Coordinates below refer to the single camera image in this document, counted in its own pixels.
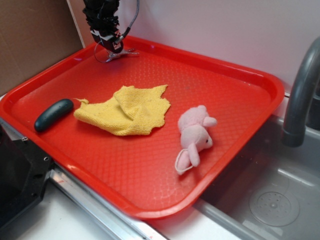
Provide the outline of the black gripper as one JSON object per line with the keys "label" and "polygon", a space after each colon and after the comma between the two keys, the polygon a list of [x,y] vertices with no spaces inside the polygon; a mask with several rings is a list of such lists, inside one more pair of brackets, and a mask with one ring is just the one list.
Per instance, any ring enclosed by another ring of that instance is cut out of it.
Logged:
{"label": "black gripper", "polygon": [[91,35],[95,42],[112,53],[120,53],[124,49],[123,42],[114,41],[118,38],[119,17],[115,15],[120,5],[119,0],[84,0],[82,12],[86,16]]}

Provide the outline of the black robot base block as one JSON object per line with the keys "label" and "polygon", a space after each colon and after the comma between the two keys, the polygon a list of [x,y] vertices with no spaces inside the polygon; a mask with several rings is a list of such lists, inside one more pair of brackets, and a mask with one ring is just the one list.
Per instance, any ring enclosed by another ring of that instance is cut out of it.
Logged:
{"label": "black robot base block", "polygon": [[44,197],[53,159],[33,141],[12,140],[0,128],[0,229]]}

